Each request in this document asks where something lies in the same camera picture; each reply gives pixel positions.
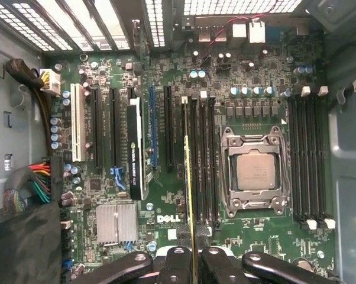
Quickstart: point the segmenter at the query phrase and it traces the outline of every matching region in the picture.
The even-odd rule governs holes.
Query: cpu socket
[[[222,199],[230,218],[238,210],[272,208],[281,215],[289,197],[286,142],[278,126],[261,135],[221,131]]]

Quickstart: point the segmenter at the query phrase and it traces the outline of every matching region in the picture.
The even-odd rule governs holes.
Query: green circuit board
[[[103,167],[97,169],[93,162],[93,154],[90,149],[86,152],[85,162],[69,161],[71,149],[71,110],[63,105],[63,99],[54,101],[53,113],[61,118],[62,145],[63,148],[56,154],[63,155],[65,162],[72,166],[80,166],[80,182],[73,183],[74,176],[65,178],[64,190],[72,191],[74,203],[68,208],[71,213],[73,253],[72,258],[76,264],[83,263],[86,271],[95,269],[104,263],[121,257],[131,250],[144,250],[155,255],[150,250],[150,243],[157,249],[163,246],[175,246],[177,240],[171,237],[171,230],[177,230],[180,224],[187,222],[185,208],[187,204],[185,195],[185,161],[183,155],[183,129],[182,98],[192,97],[194,94],[206,96],[214,94],[214,124],[215,136],[211,137],[215,142],[216,167],[219,167],[219,141],[220,134],[225,127],[231,127],[239,135],[266,134],[274,126],[278,126],[284,139],[289,145],[289,121],[287,119],[287,101],[280,93],[287,88],[294,89],[295,84],[301,80],[304,83],[323,82],[321,70],[305,79],[301,79],[293,73],[296,66],[303,64],[315,65],[316,60],[322,54],[322,41],[320,37],[311,36],[291,43],[278,42],[265,47],[268,55],[259,61],[259,65],[245,71],[245,64],[255,59],[259,54],[255,48],[245,48],[242,53],[230,51],[231,70],[217,72],[211,63],[208,67],[201,67],[201,62],[193,62],[191,48],[185,48],[177,53],[156,54],[149,56],[143,54],[141,60],[131,54],[93,54],[87,61],[82,62],[78,57],[60,61],[63,64],[62,90],[70,90],[70,84],[80,83],[82,78],[79,69],[85,69],[90,73],[93,84],[99,85],[102,91],[103,111]],[[205,48],[199,49],[199,54],[212,55],[214,62],[219,52],[227,50],[213,50],[208,53]],[[294,58],[291,63],[288,57]],[[91,64],[97,62],[99,67],[93,70]],[[142,75],[136,76],[134,66],[140,62],[143,66]],[[206,72],[204,78],[191,78],[192,70],[202,69]],[[157,157],[158,166],[151,171],[151,120],[150,120],[150,96],[149,87],[154,87],[156,97],[156,132],[157,132]],[[172,96],[172,132],[174,165],[167,166],[168,158],[166,123],[164,115],[164,86],[171,86]],[[269,96],[253,94],[255,87],[264,90],[267,86],[273,86]],[[148,197],[143,201],[133,201],[129,193],[129,181],[127,178],[128,167],[128,144],[127,144],[127,87],[134,88],[137,96],[143,99],[144,106],[144,131],[145,131],[145,159],[151,175],[148,177]],[[231,88],[248,88],[245,96],[233,95]],[[110,137],[110,99],[109,88],[118,88],[121,97],[121,160],[124,165],[125,191],[116,186],[114,177],[110,174],[111,152]],[[85,136],[86,142],[92,141],[91,129],[92,112],[90,97],[85,102]],[[203,135],[198,135],[200,141],[206,140]],[[326,176],[329,175],[328,158],[325,157]],[[220,191],[219,173],[216,171],[216,184],[213,187]],[[327,183],[327,203],[331,201],[331,185]],[[107,204],[136,204],[137,205],[137,233],[136,240],[116,243],[104,246],[97,242],[96,207]],[[316,272],[326,276],[327,270],[334,268],[335,242],[334,231],[329,229],[317,229],[315,231],[301,228],[293,220],[293,211],[290,204],[281,215],[277,215],[271,209],[251,209],[238,211],[234,218],[230,218],[224,208],[221,198],[217,199],[216,207],[219,212],[220,225],[211,237],[208,244],[225,246],[232,250],[236,257],[241,257],[250,250],[264,251],[288,262],[297,258],[309,260]]]

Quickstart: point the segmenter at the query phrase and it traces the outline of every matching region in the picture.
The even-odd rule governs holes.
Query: white pci slot
[[[70,84],[73,162],[85,161],[85,95],[80,84]]]

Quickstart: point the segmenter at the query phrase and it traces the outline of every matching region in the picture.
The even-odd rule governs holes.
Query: motherboard
[[[75,268],[191,247],[192,222],[199,250],[333,270],[321,57],[313,34],[56,59],[52,148],[65,163],[64,249]]]

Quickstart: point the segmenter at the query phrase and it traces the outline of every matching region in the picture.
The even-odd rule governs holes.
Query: mounting hole
[[[138,261],[138,262],[141,262],[141,261],[143,261],[143,260],[145,260],[145,259],[147,259],[147,258],[146,258],[145,255],[143,255],[143,254],[138,254],[138,255],[136,255],[136,257],[135,257],[135,260]]]
[[[219,253],[219,249],[216,248],[216,247],[210,247],[210,248],[208,249],[208,251],[209,251],[210,253],[212,253],[212,254],[218,254],[218,253]]]
[[[258,262],[258,261],[261,260],[261,257],[260,257],[259,255],[257,255],[256,253],[252,253],[252,254],[249,256],[249,258],[250,258],[251,260],[254,260],[255,262]]]
[[[81,60],[82,62],[86,62],[87,60],[89,60],[89,56],[85,53],[82,53],[79,55],[79,60]]]
[[[174,249],[174,252],[175,252],[175,253],[184,253],[185,251],[184,251],[181,247],[176,247],[176,248]]]

